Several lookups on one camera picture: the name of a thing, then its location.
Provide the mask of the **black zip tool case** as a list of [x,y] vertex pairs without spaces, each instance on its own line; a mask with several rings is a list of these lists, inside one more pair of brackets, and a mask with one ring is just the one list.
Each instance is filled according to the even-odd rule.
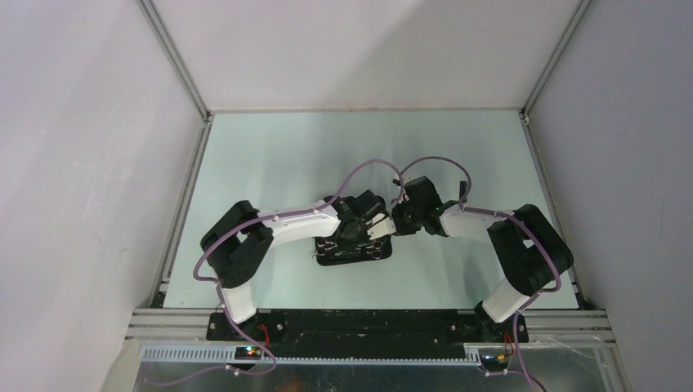
[[[381,196],[377,196],[374,192],[370,190],[366,190],[358,196],[346,196],[343,198],[337,198],[337,200],[331,204],[331,207],[335,209],[338,219],[340,221],[347,219],[358,219],[370,222],[378,214],[390,216],[387,212],[384,198]],[[335,242],[335,232],[327,237],[315,237],[314,242],[318,238],[322,240],[329,240]],[[383,260],[391,256],[391,237],[392,235],[388,235],[383,238],[378,238],[385,240],[387,242],[387,244],[383,248],[382,258],[379,260]],[[318,264],[322,266],[345,265],[367,261],[362,256],[359,256],[357,252],[358,248],[355,250],[355,253],[350,254],[348,256],[315,257]]]

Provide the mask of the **silver cutting scissors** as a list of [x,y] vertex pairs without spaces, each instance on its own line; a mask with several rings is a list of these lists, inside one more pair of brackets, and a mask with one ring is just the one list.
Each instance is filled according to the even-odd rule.
[[359,247],[357,253],[367,261],[379,260],[386,244],[385,240],[376,239]]

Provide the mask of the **silver thinning scissors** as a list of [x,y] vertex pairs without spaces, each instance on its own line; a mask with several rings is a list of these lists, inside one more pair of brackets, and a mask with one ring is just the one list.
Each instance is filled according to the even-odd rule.
[[315,255],[321,257],[340,257],[355,253],[355,244],[339,244],[320,238],[315,240]]

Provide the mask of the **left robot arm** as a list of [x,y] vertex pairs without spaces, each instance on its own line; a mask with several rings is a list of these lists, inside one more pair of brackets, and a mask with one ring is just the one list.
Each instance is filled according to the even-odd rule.
[[367,190],[358,197],[328,196],[296,210],[234,204],[201,238],[203,261],[214,271],[221,302],[230,316],[226,328],[239,340],[255,336],[258,318],[252,280],[267,252],[285,243],[330,238],[338,248],[353,248],[394,234],[384,200]]

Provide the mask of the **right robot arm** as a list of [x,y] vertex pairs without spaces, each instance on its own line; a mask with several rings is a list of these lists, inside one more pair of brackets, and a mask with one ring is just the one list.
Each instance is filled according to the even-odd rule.
[[402,188],[403,199],[392,210],[399,236],[425,230],[430,235],[492,245],[504,278],[475,308],[475,329],[483,340],[498,340],[519,310],[540,294],[561,289],[561,275],[573,266],[574,256],[535,205],[506,212],[469,207],[463,198],[443,202],[425,176]]

